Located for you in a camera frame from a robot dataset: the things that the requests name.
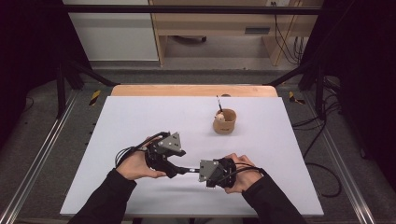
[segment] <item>cabinet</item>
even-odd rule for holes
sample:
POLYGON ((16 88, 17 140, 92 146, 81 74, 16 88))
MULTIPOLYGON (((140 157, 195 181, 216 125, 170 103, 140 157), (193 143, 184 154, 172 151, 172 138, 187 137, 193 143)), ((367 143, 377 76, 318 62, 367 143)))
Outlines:
MULTIPOLYGON (((265 7, 266 0, 149 0, 154 6, 240 6, 265 7)), ((320 7, 322 0, 290 0, 288 7, 320 7)), ((283 41, 277 34, 274 15, 230 14, 166 14, 153 13, 154 34, 160 63, 163 64, 166 40, 169 35, 261 35, 270 55, 272 65, 278 65, 282 57, 283 41)), ((285 37, 309 37, 317 16, 279 15, 277 26, 285 37)))
MULTIPOLYGON (((148 5, 146 0, 64 0, 73 5, 148 5)), ((69 13, 90 61, 158 61, 149 13, 69 13)))

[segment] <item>brown cup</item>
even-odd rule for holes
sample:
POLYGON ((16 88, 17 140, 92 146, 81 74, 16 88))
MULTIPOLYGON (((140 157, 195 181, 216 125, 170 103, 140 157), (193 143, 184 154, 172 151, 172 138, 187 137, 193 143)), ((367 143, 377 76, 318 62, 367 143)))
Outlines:
POLYGON ((233 129, 235 128, 236 121, 235 111, 231 109, 222 109, 222 111, 225 120, 218 120, 215 117, 215 120, 213 121, 213 129, 218 134, 232 133, 233 129))

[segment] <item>white tabletop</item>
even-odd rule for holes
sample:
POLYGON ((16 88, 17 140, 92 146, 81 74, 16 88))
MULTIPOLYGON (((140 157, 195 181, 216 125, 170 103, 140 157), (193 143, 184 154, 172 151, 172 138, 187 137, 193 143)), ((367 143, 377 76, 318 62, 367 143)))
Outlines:
MULTIPOLYGON (((223 108, 237 114, 235 130, 218 135, 212 129, 219 109, 216 97, 109 96, 92 134, 62 215, 74 215, 114 167, 123 148, 136 146, 159 132, 179 132, 187 154, 173 156, 177 166, 198 168, 200 160, 246 154, 262 167, 304 216, 322 216, 312 180, 278 97, 222 97, 223 108)), ((240 194, 206 189, 198 174, 136 180, 126 216, 251 217, 255 211, 240 194)))

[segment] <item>wire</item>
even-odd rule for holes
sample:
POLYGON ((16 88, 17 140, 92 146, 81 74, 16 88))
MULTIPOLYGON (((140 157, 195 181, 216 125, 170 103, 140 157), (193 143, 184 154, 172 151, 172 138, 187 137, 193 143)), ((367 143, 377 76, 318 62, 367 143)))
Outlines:
POLYGON ((332 98, 332 97, 337 97, 337 95, 336 94, 331 94, 331 95, 328 95, 325 99, 324 99, 324 102, 327 102, 330 98, 332 98))
POLYGON ((244 172, 244 171, 246 171, 246 170, 257 170, 257 171, 259 171, 260 173, 262 173, 263 175, 267 175, 267 173, 266 173, 262 168, 258 168, 258 167, 256 167, 256 166, 249 166, 249 167, 241 168, 241 169, 239 169, 239 170, 236 170, 236 171, 234 171, 234 172, 232 172, 232 173, 230 173, 230 174, 224 176, 222 179, 218 180, 217 183, 219 183, 219 182, 221 182, 221 181, 227 179, 228 177, 230 177, 230 176, 232 176, 232 175, 236 175, 236 174, 241 173, 241 172, 244 172))
POLYGON ((338 110, 338 111, 340 111, 341 110, 341 105, 338 103, 337 104, 337 107, 335 107, 334 109, 332 109, 332 110, 330 110, 329 111, 329 114, 331 114, 333 111, 335 111, 335 110, 338 110))
POLYGON ((139 150, 139 148, 141 148, 146 143, 149 143, 152 140, 154 140, 156 137, 159 137, 159 136, 162 136, 165 134, 166 133, 164 133, 164 132, 156 133, 156 134, 152 135, 150 138, 147 138, 145 141, 143 141, 136 147, 127 147, 127 148, 119 151, 119 153, 117 153, 116 159, 115 159, 116 167, 118 167, 118 164, 121 164, 126 159, 126 157, 124 157, 126 154, 132 154, 132 153, 136 152, 137 150, 139 150))
POLYGON ((294 57, 297 59, 297 63, 301 63, 301 59, 303 58, 303 48, 304 48, 304 38, 300 37, 300 45, 297 47, 298 43, 298 36, 294 38, 293 44, 293 54, 294 57))
POLYGON ((283 35, 282 35, 282 33, 280 32, 279 27, 277 26, 277 18, 276 18, 276 15, 274 15, 274 17, 275 17, 275 28, 276 28, 276 29, 275 29, 275 41, 276 41, 277 45, 280 47, 280 49, 282 50, 283 54, 285 55, 286 60, 288 60, 289 63, 297 64, 296 60, 291 56, 291 53, 290 53, 290 50, 289 50, 288 45, 287 45, 287 43, 286 43, 286 40, 283 38, 283 35), (286 47, 286 50, 288 51, 290 57, 294 60, 294 62, 291 62, 291 61, 290 61, 290 59, 289 59, 288 55, 286 54, 285 50, 283 50, 282 46, 280 46, 279 41, 277 40, 277 32, 278 32, 278 31, 279 31, 280 37, 281 37, 282 40, 283 40, 283 44, 284 44, 285 47, 286 47))
POLYGON ((179 175, 184 175, 186 173, 199 173, 200 169, 195 169, 195 168, 187 168, 187 167, 178 167, 179 175))
POLYGON ((303 128, 293 128, 293 130, 296 130, 296 131, 311 131, 311 130, 314 130, 316 128, 321 127, 322 125, 323 125, 323 123, 319 124, 318 126, 312 127, 312 128, 305 128, 305 129, 303 129, 303 128))
POLYGON ((319 117, 314 117, 312 119, 307 119, 307 120, 303 120, 303 121, 299 121, 297 123, 291 124, 291 127, 296 128, 296 127, 301 127, 304 125, 307 125, 308 123, 311 123, 313 121, 315 121, 316 119, 318 119, 319 117))
POLYGON ((327 168, 327 167, 325 167, 325 166, 323 166, 323 165, 313 163, 313 162, 306 162, 305 165, 312 165, 312 166, 319 167, 319 168, 321 168, 321 169, 323 169, 323 170, 326 170, 327 172, 329 172, 330 174, 332 174, 332 176, 334 176, 334 178, 337 180, 337 184, 338 184, 338 190, 337 190, 337 192, 335 192, 334 194, 323 194, 323 193, 321 193, 319 190, 317 190, 318 195, 323 196, 323 197, 325 197, 325 198, 335 198, 335 197, 337 197, 338 195, 341 194, 341 191, 342 191, 342 188, 343 188, 343 187, 342 187, 342 184, 341 184, 341 180, 340 180, 340 178, 338 177, 338 175, 336 175, 331 169, 329 169, 329 168, 327 168))
POLYGON ((308 155, 308 152, 311 150, 312 146, 315 144, 315 142, 318 140, 318 138, 320 137, 320 134, 323 132, 324 127, 326 127, 326 119, 323 122, 322 127, 320 128, 318 134, 315 136, 314 140, 312 140, 311 144, 309 144, 308 149, 305 151, 303 158, 305 159, 306 155, 308 155))

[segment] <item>person's right hand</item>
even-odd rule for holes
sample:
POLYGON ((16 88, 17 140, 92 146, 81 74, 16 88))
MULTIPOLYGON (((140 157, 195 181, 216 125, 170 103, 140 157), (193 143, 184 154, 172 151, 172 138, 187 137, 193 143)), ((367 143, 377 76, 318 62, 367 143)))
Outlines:
POLYGON ((165 172, 155 171, 147 166, 145 152, 143 151, 136 151, 128 156, 128 158, 126 158, 121 163, 121 165, 117 167, 117 171, 123 177, 129 180, 136 180, 147 176, 152 178, 166 176, 165 172))
MULTIPOLYGON (((253 162, 249 160, 249 158, 245 155, 241 157, 237 157, 235 153, 226 156, 225 158, 233 159, 235 163, 245 163, 252 166, 255 166, 253 162)), ((247 165, 243 164, 236 164, 236 170, 242 169, 244 167, 248 167, 247 165)), ((246 170, 242 171, 241 173, 236 174, 236 180, 233 184, 232 188, 224 188, 226 193, 241 193, 243 190, 247 190, 250 186, 259 179, 262 178, 262 174, 257 170, 246 170)))

